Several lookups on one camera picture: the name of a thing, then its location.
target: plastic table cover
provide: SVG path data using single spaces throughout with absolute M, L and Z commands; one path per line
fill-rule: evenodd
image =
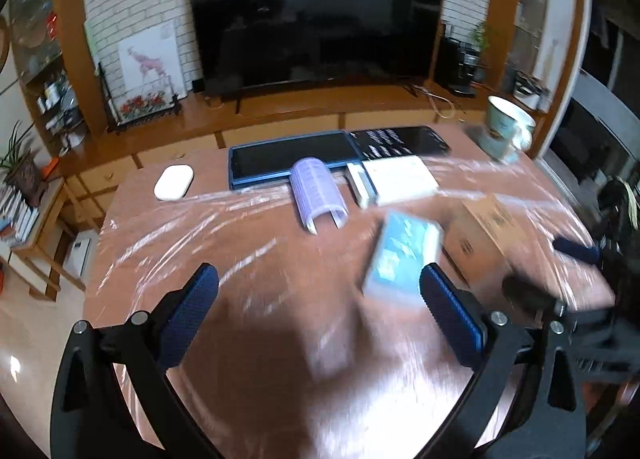
M 528 235 L 510 248 L 513 267 L 574 309 L 613 303 L 596 269 L 553 250 L 556 235 L 591 239 L 530 160 L 500 165 L 459 126 L 434 128 L 452 147 L 447 158 L 425 158 L 440 190 L 389 208 L 446 230 L 460 201 L 495 194 Z M 168 378 L 228 459 L 413 458 L 471 371 L 456 362 L 426 307 L 362 295 L 387 208 L 360 210 L 337 178 L 349 220 L 341 230 L 318 223 L 319 235 L 311 235 L 289 184 L 229 192 L 226 157 L 226 150 L 204 150 L 183 158 L 195 178 L 176 202 L 153 195 L 168 164 L 138 170 L 118 188 L 87 286 L 85 318 L 102 327 L 151 311 L 210 262 L 220 273 L 220 296 Z M 464 284 L 444 253 L 441 266 Z M 500 282 L 473 292 L 487 309 L 527 322 L 502 296 Z M 157 444 L 126 369 L 118 365 L 116 373 L 142 436 Z M 516 367 L 480 443 L 499 431 L 519 374 Z

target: cable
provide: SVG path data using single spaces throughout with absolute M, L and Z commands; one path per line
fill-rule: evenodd
M 433 94 L 426 87 L 422 87 L 421 85 L 414 85 L 414 89 L 417 89 L 418 91 L 420 91 L 420 93 L 428 97 L 429 103 L 431 104 L 431 107 L 433 107 L 433 110 L 436 111 L 438 118 L 442 118 L 443 120 L 450 120 L 456 115 L 456 107 L 455 105 L 453 105 L 453 102 L 451 102 L 450 100 L 447 100 L 442 96 L 438 96 L 437 94 Z M 440 113 L 440 110 L 436 107 L 436 103 L 433 101 L 434 98 L 438 100 L 442 100 L 443 102 L 447 102 L 449 104 L 449 106 L 451 107 L 451 113 L 449 116 L 445 116 Z

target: painting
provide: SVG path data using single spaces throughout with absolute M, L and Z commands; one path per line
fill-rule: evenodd
M 187 96 L 172 20 L 121 40 L 118 55 L 127 91 L 169 78 L 178 98 Z

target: blue phone case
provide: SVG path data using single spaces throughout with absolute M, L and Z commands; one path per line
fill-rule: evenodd
M 301 138 L 317 138 L 319 136 L 328 136 L 333 134 L 342 134 L 347 142 L 353 147 L 354 152 L 356 153 L 356 158 L 351 158 L 348 160 L 343 160 L 339 162 L 327 163 L 326 166 L 333 170 L 335 168 L 344 168 L 347 166 L 347 163 L 359 163 L 362 161 L 362 153 L 358 148 L 357 144 L 353 141 L 351 136 L 346 131 L 326 131 L 326 132 L 316 132 L 314 134 L 303 134 L 302 136 L 288 136 L 286 138 L 276 138 L 274 140 L 266 140 L 264 142 L 257 142 L 254 144 L 244 144 L 238 145 L 235 147 L 231 147 L 229 149 L 229 187 L 231 190 L 239 190 L 241 188 L 246 188 L 248 186 L 268 183 L 270 181 L 276 181 L 282 178 L 288 178 L 291 174 L 291 169 L 283 170 L 280 172 L 270 172 L 268 174 L 258 174 L 256 176 L 247 176 L 245 178 L 234 179 L 233 169 L 231 168 L 231 161 L 233 160 L 233 154 L 235 150 L 244 149 L 244 147 L 255 147 L 258 145 L 266 145 L 272 144 L 274 142 L 285 142 L 287 140 L 299 140 Z

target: coffee maker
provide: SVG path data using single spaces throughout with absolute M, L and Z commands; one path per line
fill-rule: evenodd
M 479 63 L 480 53 L 471 44 L 444 36 L 440 41 L 433 79 L 454 95 L 474 97 L 476 91 L 471 82 Z

